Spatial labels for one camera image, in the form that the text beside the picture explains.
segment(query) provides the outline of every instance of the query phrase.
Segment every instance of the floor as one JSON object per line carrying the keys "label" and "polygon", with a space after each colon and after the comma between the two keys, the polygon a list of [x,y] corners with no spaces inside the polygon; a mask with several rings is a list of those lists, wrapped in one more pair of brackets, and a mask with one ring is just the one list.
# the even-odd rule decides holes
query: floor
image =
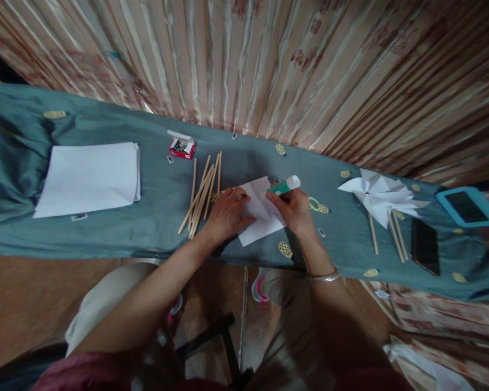
{"label": "floor", "polygon": [[[0,366],[18,355],[62,338],[85,293],[119,265],[105,260],[32,260],[0,257]],[[250,286],[256,267],[205,264],[183,290],[185,303],[174,316],[172,332],[177,347],[211,325],[233,314],[231,337],[242,370],[258,367],[271,339],[279,310],[255,302]],[[346,280],[361,312],[381,342],[396,327],[356,280]],[[230,372],[219,339],[186,362],[187,377],[203,377],[228,384]]]}

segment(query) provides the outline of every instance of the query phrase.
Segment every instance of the pushpin box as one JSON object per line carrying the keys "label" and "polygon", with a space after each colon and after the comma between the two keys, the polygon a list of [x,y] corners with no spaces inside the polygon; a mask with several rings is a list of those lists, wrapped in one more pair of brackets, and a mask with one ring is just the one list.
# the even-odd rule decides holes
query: pushpin box
{"label": "pushpin box", "polygon": [[196,143],[190,136],[176,133],[172,130],[167,130],[173,139],[168,150],[172,156],[182,157],[183,159],[192,160],[194,152],[196,151]]}

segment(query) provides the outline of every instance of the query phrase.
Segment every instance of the shoe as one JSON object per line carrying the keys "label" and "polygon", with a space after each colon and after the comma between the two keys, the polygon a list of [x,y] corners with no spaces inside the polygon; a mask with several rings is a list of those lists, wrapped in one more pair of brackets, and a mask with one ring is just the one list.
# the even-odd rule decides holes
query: shoe
{"label": "shoe", "polygon": [[261,303],[262,307],[266,307],[266,302],[270,300],[268,296],[264,296],[259,290],[259,284],[266,277],[266,273],[268,272],[267,268],[259,268],[259,274],[252,284],[252,297],[255,301]]}
{"label": "shoe", "polygon": [[181,310],[181,307],[183,307],[183,295],[180,293],[178,298],[175,300],[174,305],[170,309],[170,312],[168,313],[168,324],[172,323],[172,317],[176,315],[179,310]]}

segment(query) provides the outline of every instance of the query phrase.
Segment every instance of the stack of white paper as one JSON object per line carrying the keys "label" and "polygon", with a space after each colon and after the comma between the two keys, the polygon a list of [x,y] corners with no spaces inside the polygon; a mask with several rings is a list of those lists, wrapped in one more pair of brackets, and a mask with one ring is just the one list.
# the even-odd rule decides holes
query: stack of white paper
{"label": "stack of white paper", "polygon": [[286,226],[275,205],[266,198],[266,190],[270,188],[270,181],[267,176],[240,187],[251,198],[244,207],[244,213],[248,216],[254,216],[256,219],[253,224],[239,233],[239,240],[243,247]]}
{"label": "stack of white paper", "polygon": [[111,209],[131,205],[140,198],[137,144],[53,147],[33,218]]}

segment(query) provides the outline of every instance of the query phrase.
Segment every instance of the person's left hand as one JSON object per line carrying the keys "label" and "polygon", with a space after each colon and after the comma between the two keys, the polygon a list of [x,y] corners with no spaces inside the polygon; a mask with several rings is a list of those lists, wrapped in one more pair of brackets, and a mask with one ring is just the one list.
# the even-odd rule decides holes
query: person's left hand
{"label": "person's left hand", "polygon": [[235,189],[229,187],[217,198],[202,231],[209,233],[218,244],[241,232],[255,221],[255,217],[241,218],[248,202],[250,202],[250,197],[246,191],[240,187]]}

